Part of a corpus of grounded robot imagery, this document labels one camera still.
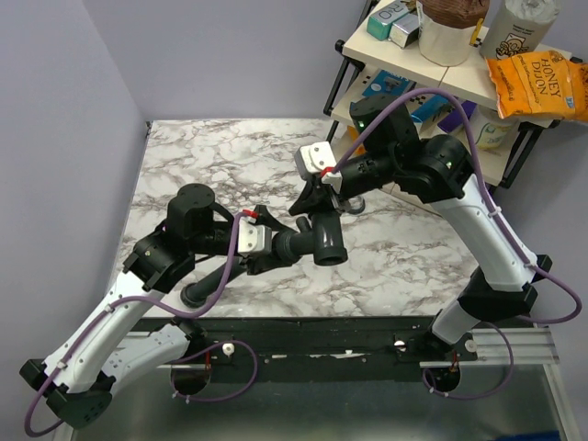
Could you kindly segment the clear plastic pipe fitting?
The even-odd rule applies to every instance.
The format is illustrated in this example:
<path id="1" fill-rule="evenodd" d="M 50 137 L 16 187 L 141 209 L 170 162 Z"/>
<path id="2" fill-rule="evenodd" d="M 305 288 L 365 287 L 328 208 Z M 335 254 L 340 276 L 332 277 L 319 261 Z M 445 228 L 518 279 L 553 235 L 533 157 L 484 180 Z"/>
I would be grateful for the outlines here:
<path id="1" fill-rule="evenodd" d="M 354 197 L 344 201 L 341 205 L 341 210 L 350 215 L 359 215 L 366 209 L 366 202 L 363 197 Z"/>

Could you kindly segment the grey T pipe fitting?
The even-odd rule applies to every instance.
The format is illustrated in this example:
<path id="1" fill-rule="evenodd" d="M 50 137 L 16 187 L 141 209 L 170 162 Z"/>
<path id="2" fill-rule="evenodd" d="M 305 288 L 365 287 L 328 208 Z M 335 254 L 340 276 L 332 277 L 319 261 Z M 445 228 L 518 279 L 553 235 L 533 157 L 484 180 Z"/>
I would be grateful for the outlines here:
<path id="1" fill-rule="evenodd" d="M 296 219 L 299 232 L 290 239 L 296 255 L 311 254 L 317 266 L 338 266 L 348 259 L 340 215 L 336 211 L 311 214 Z"/>

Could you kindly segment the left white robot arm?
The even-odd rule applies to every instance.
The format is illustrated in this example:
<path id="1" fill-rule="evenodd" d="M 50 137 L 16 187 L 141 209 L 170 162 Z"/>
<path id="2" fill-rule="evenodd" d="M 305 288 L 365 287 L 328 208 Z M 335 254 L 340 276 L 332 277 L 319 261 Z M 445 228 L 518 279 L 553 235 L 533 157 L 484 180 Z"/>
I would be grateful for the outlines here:
<path id="1" fill-rule="evenodd" d="M 28 360 L 20 376 L 59 424 L 90 425 L 127 382 L 167 361 L 197 361 L 204 342 L 189 328 L 194 319 L 242 273 L 298 262 L 294 235 L 262 205 L 231 214 L 210 187 L 181 187 L 84 323 L 50 355 Z"/>

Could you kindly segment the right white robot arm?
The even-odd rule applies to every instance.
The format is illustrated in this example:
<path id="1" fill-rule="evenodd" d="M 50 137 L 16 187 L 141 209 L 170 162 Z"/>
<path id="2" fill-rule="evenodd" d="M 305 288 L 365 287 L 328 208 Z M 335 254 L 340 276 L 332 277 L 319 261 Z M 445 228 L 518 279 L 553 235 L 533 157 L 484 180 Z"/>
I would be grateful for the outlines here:
<path id="1" fill-rule="evenodd" d="M 478 266 L 459 296 L 439 312 L 423 337 L 424 352 L 446 358 L 457 341 L 480 322 L 497 322 L 528 314 L 536 299 L 538 266 L 550 259 L 520 243 L 497 209 L 485 202 L 472 157 L 463 143 L 446 134 L 422 139 L 405 105 L 385 109 L 392 96 L 377 94 L 355 103 L 350 115 L 366 133 L 364 154 L 338 167 L 329 142 L 299 148 L 295 163 L 305 187 L 289 208 L 307 214 L 314 234 L 314 261 L 337 265 L 346 259 L 338 214 L 344 203 L 387 184 L 419 198 L 440 214 L 469 248 Z"/>

